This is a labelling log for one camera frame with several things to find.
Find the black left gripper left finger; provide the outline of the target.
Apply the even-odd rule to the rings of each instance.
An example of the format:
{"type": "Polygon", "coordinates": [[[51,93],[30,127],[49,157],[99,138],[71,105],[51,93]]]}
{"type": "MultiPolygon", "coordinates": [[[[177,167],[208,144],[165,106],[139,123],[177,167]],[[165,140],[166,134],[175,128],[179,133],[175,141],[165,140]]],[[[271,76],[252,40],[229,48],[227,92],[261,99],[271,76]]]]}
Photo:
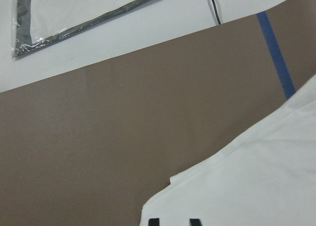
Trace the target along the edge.
{"type": "Polygon", "coordinates": [[[148,220],[148,226],[160,226],[159,218],[151,218],[148,220]]]}

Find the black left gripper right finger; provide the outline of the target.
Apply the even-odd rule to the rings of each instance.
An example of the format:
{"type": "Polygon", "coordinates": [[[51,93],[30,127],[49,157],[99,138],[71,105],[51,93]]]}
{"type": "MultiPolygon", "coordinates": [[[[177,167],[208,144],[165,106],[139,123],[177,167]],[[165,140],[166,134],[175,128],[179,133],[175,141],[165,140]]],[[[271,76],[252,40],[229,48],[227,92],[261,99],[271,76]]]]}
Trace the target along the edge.
{"type": "Polygon", "coordinates": [[[190,219],[190,226],[201,226],[200,219],[190,219]]]}

